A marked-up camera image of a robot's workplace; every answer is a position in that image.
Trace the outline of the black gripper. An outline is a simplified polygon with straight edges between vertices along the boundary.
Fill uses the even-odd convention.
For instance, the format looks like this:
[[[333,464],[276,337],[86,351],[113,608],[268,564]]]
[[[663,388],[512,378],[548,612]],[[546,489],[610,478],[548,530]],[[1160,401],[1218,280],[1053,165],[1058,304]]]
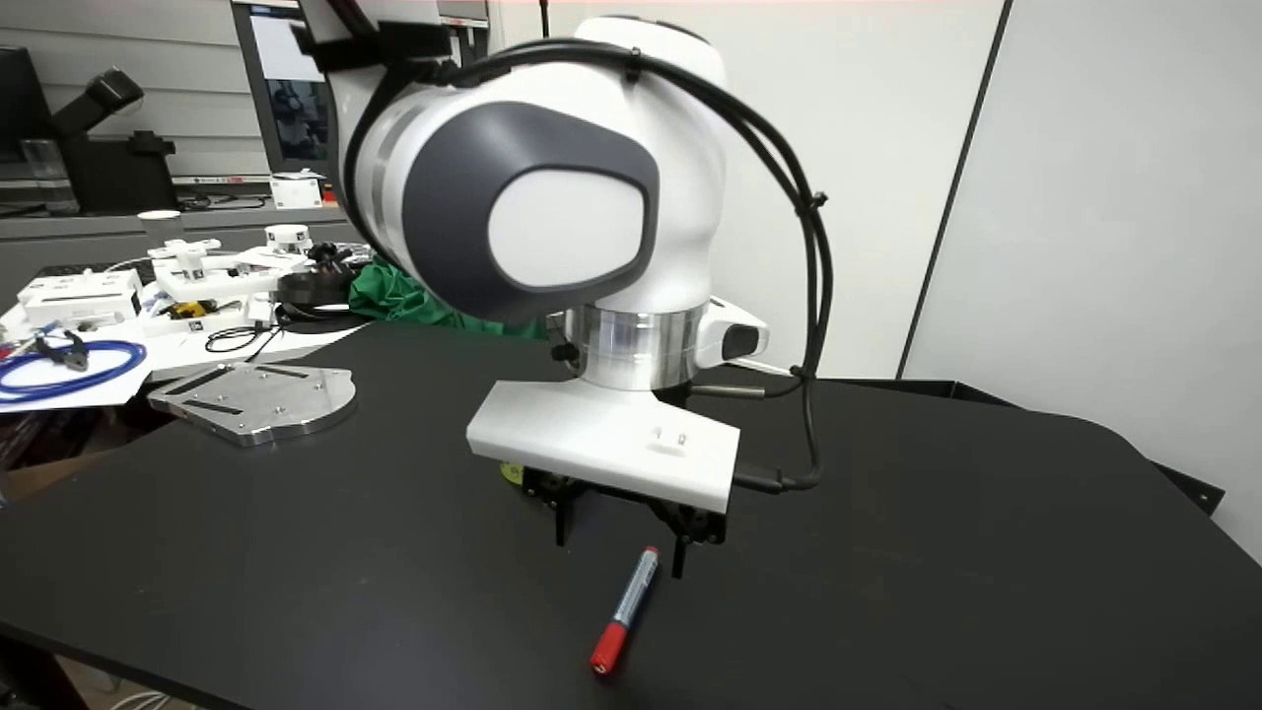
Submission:
[[[592,485],[592,480],[571,480],[537,464],[510,464],[506,480],[534,497],[546,500],[551,510],[551,541],[563,546],[567,541],[567,521],[571,510],[597,492],[597,497],[610,497],[619,505],[639,505],[650,510],[676,538],[671,546],[671,577],[686,574],[686,553],[696,541],[722,541],[725,538],[725,518],[722,512],[706,512],[706,510],[686,510],[677,500],[657,500],[657,497],[644,497],[644,492],[625,492],[625,489],[609,489],[609,485]]]

